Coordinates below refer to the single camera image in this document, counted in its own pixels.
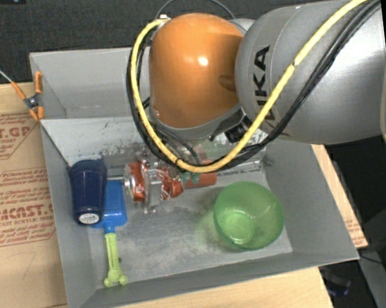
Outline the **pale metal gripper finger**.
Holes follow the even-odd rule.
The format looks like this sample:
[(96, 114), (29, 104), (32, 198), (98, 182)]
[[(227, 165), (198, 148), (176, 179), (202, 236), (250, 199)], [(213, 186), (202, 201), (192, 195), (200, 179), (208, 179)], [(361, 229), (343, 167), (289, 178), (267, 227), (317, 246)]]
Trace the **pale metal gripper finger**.
[(162, 180), (159, 177), (158, 169), (145, 170), (143, 172), (145, 201), (144, 208), (146, 213), (156, 211), (163, 199), (161, 195)]

